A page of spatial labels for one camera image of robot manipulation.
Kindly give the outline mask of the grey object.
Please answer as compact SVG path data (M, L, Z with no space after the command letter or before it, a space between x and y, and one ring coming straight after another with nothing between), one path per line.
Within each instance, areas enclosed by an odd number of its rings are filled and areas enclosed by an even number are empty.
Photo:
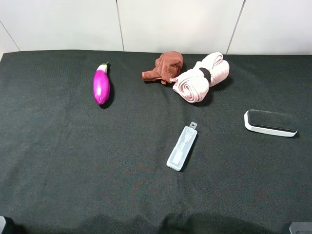
M289 226L290 234L312 234L311 222L292 222Z
M6 227L6 219L4 216L0 216L0 234L4 234L5 227Z

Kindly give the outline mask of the white black board eraser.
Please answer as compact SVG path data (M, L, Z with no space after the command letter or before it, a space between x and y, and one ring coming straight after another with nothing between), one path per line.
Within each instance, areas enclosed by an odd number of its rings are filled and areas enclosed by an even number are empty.
M298 132L294 116L255 109L244 114L244 125L249 131L279 137L294 137Z

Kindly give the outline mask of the black band on towel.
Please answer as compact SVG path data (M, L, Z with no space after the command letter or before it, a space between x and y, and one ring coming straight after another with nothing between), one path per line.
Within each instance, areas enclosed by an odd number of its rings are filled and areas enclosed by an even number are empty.
M206 68L199 68L199 70L203 73L203 76L207 79L208 82L211 82L211 73L208 69Z

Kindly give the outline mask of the crumpled brown cloth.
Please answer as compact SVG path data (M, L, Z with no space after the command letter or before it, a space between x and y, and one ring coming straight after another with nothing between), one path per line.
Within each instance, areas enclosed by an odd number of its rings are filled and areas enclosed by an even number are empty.
M142 72L142 80L146 82L160 81L166 85L172 83L171 79L176 78L183 66L183 56L180 52L169 51L160 55L155 60L155 68Z

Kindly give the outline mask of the pink towel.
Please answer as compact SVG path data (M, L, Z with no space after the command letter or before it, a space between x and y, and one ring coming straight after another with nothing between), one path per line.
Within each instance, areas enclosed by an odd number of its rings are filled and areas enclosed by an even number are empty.
M199 68L206 68L211 73L211 82L203 76ZM229 63L223 59L220 52L207 55L197 61L192 69L180 74L171 81L173 90L189 103L201 102L207 95L209 88L225 80L229 75Z

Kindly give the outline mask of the grey object bottom left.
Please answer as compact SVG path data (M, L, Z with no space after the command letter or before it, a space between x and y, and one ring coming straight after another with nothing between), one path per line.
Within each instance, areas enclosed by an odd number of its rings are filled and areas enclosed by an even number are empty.
M4 234L5 227L6 227L6 219L4 216L0 216L0 234Z

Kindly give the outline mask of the black table cloth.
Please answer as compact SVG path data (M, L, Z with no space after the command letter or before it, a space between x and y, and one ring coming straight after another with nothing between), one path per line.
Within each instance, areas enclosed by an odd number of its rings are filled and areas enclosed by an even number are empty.
M0 61L0 213L26 234L280 234L312 219L312 58L226 55L190 104L145 83L156 53L27 51ZM109 99L93 94L108 63ZM252 132L250 110L296 118ZM180 171L166 163L185 126Z

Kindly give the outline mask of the clear plastic case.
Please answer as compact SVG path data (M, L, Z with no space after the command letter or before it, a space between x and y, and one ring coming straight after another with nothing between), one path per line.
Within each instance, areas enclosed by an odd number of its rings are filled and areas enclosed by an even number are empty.
M185 126L181 132L178 141L172 150L166 165L174 169L175 171L180 171L186 161L187 155L189 154L191 147L197 136L196 130L197 124L191 122L189 126Z

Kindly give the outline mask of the grey object bottom right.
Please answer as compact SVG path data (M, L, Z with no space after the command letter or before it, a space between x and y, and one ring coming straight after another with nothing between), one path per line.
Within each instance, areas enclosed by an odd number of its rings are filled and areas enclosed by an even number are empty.
M292 222L289 226L290 234L312 234L311 222Z

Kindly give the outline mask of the purple toy eggplant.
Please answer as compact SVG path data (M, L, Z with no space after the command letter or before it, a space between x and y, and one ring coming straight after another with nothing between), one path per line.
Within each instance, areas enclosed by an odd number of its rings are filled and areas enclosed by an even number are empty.
M94 73L93 94L98 105L103 105L110 95L110 81L107 75L108 63L101 64Z

